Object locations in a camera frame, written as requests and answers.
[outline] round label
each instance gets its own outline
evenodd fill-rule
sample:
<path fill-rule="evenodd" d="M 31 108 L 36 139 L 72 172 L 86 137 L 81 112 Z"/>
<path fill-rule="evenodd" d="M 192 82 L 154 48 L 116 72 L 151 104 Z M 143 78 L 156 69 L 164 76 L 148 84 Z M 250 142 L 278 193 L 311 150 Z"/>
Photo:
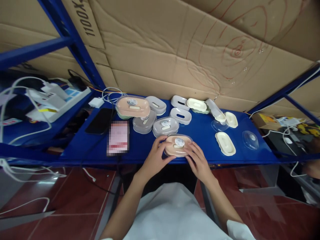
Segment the round label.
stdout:
<path fill-rule="evenodd" d="M 184 146 L 184 140 L 182 138 L 176 138 L 174 142 L 179 146 L 183 147 Z"/>
<path fill-rule="evenodd" d="M 161 125 L 164 126 L 164 127 L 170 126 L 170 121 L 169 120 L 163 120 L 161 122 Z"/>
<path fill-rule="evenodd" d="M 250 134 L 250 138 L 255 141 L 256 140 L 256 137 L 253 135 L 253 134 Z"/>
<path fill-rule="evenodd" d="M 127 103 L 128 103 L 129 105 L 131 105 L 131 106 L 135 106 L 135 105 L 137 105 L 137 100 L 135 100 L 135 99 L 129 99 L 129 100 L 127 101 Z"/>
<path fill-rule="evenodd" d="M 149 119 L 149 115 L 144 117 L 144 118 L 141 118 L 142 121 L 145 121 L 145 120 L 148 120 Z"/>

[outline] white shirt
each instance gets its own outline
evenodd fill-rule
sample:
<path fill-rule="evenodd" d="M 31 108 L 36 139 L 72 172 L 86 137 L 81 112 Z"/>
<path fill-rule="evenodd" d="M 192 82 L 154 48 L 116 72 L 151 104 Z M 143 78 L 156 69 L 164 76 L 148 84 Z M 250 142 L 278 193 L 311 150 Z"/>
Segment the white shirt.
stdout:
<path fill-rule="evenodd" d="M 255 240 L 247 225 L 228 220 L 229 236 L 200 208 L 181 183 L 163 184 L 141 198 L 124 240 Z"/>

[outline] smartphone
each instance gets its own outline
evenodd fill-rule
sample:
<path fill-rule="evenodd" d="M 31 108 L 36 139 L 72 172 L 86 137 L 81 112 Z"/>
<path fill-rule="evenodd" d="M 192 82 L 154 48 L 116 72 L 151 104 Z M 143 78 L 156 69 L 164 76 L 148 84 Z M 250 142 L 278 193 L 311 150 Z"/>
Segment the smartphone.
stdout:
<path fill-rule="evenodd" d="M 117 156 L 129 150 L 129 121 L 113 121 L 109 131 L 107 156 Z"/>
<path fill-rule="evenodd" d="M 104 134 L 109 129 L 115 113 L 116 111 L 110 108 L 100 109 L 98 114 L 84 131 L 90 134 Z"/>

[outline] cardboard box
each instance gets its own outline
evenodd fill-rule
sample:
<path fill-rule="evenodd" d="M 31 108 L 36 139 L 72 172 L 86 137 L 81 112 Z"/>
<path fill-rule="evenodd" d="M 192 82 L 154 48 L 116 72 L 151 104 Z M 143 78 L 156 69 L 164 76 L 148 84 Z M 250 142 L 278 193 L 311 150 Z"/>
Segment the cardboard box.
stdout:
<path fill-rule="evenodd" d="M 272 115 L 256 113 L 252 115 L 252 119 L 257 128 L 274 130 L 274 131 L 277 131 L 279 128 L 281 128 L 280 123 Z"/>
<path fill-rule="evenodd" d="M 218 96 L 219 107 L 247 111 L 320 59 L 316 0 L 185 2 L 63 0 L 103 81 L 133 94 Z M 25 46 L 58 36 L 36 0 L 3 2 L 0 43 Z M 56 53 L 75 62 L 68 49 Z M 41 62 L 32 66 L 65 74 L 64 62 L 55 68 Z M 320 112 L 317 88 L 303 88 L 296 97 L 306 96 L 304 106 Z M 285 100 L 273 107 L 297 114 Z"/>

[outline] power strip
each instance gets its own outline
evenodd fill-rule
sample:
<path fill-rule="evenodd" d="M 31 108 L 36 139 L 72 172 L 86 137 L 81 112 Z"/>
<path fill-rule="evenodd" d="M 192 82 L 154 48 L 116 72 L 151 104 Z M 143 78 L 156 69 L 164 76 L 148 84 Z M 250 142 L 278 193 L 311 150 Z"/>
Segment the power strip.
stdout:
<path fill-rule="evenodd" d="M 67 88 L 64 91 L 69 97 L 65 99 L 66 104 L 64 104 L 61 108 L 57 109 L 57 112 L 38 112 L 36 109 L 34 109 L 31 112 L 27 113 L 26 116 L 35 121 L 46 122 L 46 120 L 42 115 L 42 113 L 44 113 L 44 115 L 47 117 L 49 122 L 52 123 L 91 92 L 90 88 L 88 87 L 83 92 L 77 91 L 73 88 Z M 39 109 L 47 109 L 47 108 L 49 107 L 45 105 L 39 106 Z"/>

